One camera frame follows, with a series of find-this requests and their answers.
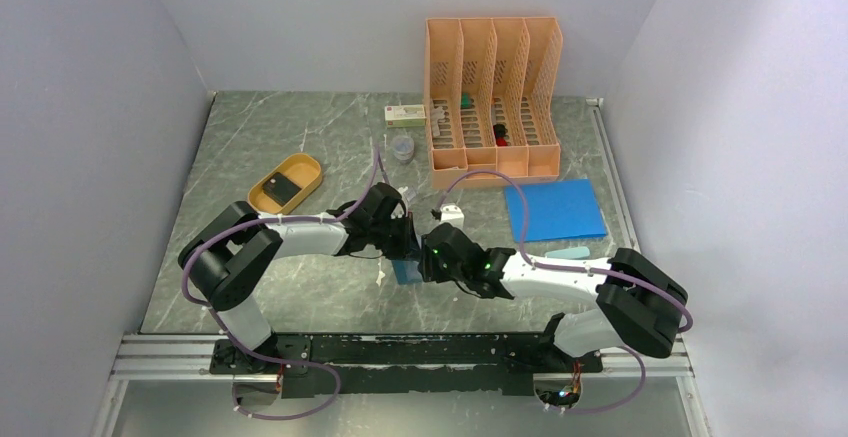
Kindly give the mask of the blue leather card holder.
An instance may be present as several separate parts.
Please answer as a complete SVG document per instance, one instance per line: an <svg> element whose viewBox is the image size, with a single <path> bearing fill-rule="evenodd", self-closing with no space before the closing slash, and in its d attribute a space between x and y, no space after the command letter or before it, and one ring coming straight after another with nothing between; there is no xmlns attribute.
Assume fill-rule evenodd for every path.
<svg viewBox="0 0 848 437"><path fill-rule="evenodd" d="M424 282L417 259L393 259L391 266L399 285L415 285Z"/></svg>

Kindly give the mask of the yellow oval tray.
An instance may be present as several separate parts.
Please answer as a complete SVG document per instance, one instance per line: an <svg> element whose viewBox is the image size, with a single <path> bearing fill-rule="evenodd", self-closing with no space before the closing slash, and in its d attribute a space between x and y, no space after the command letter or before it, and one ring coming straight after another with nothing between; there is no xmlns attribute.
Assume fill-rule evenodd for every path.
<svg viewBox="0 0 848 437"><path fill-rule="evenodd" d="M321 164L305 153L284 159L248 192L248 203L257 211L290 214L322 183Z"/></svg>

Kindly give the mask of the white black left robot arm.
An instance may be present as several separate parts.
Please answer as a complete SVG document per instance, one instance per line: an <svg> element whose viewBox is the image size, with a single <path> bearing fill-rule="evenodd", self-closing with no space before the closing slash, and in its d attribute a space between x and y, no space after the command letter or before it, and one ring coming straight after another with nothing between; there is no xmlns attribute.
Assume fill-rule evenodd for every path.
<svg viewBox="0 0 848 437"><path fill-rule="evenodd" d="M272 261L299 255L352 257L367 247L390 261L418 262L420 239L398 190L384 182L361 199L316 215L260 213L228 206L186 245L178 265L239 343L237 360L261 373L273 366L277 337L253 292Z"/></svg>

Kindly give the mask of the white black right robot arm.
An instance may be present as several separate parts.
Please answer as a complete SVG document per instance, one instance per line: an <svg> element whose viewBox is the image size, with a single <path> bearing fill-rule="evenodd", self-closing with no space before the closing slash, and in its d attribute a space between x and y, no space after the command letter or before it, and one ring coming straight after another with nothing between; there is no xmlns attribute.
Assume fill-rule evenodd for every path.
<svg viewBox="0 0 848 437"><path fill-rule="evenodd" d="M594 260L525 256L484 249L444 223L423 237L419 271L427 282L455 282L481 299L545 297L585 305L554 318L552 336L539 346L542 363L553 371L608 347L666 358L676 336L691 326L686 290L629 248Z"/></svg>

